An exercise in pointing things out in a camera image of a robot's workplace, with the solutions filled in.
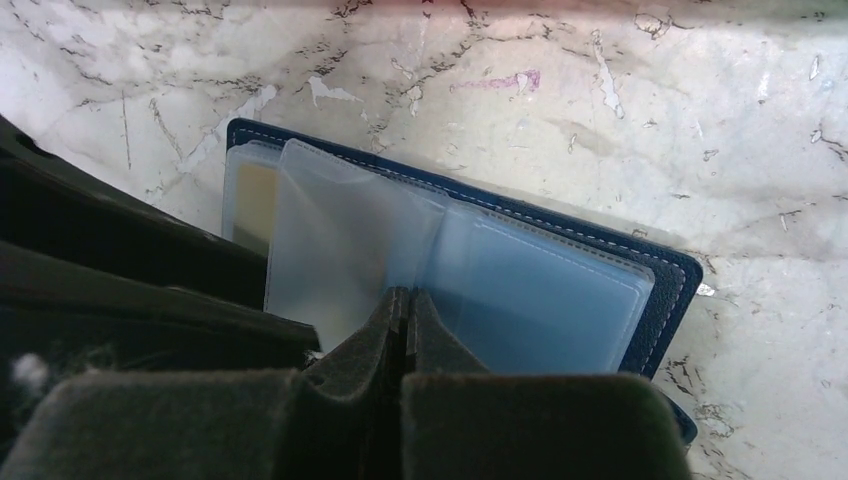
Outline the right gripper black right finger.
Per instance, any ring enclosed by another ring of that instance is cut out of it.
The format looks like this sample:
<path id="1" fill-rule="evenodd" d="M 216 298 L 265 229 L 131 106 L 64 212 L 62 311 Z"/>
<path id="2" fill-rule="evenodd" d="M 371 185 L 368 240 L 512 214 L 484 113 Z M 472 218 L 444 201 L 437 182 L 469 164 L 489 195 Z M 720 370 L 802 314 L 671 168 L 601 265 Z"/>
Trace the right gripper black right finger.
<path id="1" fill-rule="evenodd" d="M 411 296 L 400 387 L 406 479 L 687 479 L 671 406 L 632 374 L 499 375 Z"/>

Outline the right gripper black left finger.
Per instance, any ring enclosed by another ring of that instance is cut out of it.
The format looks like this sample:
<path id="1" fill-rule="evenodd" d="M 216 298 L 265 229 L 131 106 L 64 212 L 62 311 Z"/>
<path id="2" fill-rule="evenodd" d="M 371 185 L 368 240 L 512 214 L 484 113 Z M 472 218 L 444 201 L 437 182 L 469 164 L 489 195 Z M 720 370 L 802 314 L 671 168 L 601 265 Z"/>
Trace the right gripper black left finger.
<path id="1" fill-rule="evenodd" d="M 410 293 L 305 370 L 86 373 L 38 405 L 5 479 L 398 479 Z"/>

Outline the navy blue card holder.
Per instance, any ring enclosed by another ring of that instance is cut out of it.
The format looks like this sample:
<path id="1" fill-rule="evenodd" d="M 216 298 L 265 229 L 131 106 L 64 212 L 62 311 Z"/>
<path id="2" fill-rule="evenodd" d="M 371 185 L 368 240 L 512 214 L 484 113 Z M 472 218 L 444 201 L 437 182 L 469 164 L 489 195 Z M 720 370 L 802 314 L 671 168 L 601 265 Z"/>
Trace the navy blue card holder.
<path id="1" fill-rule="evenodd" d="M 245 118 L 230 121 L 226 135 L 227 149 L 250 141 L 282 147 L 291 139 L 300 140 L 389 178 L 441 191 L 453 199 L 504 214 L 558 237 L 575 240 L 648 267 L 655 274 L 655 286 L 619 366 L 621 371 L 637 373 L 648 379 L 654 377 L 703 279 L 703 269 L 697 260 L 668 246 L 372 153 Z"/>

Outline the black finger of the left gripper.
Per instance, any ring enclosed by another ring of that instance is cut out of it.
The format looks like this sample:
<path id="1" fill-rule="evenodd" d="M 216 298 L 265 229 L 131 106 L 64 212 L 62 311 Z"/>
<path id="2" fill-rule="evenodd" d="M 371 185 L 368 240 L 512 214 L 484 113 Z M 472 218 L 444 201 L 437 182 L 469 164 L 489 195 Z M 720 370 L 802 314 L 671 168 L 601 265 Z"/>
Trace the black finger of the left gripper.
<path id="1" fill-rule="evenodd" d="M 265 262 L 1 124 L 1 350 L 60 367 L 303 365 L 318 339 L 262 310 Z"/>

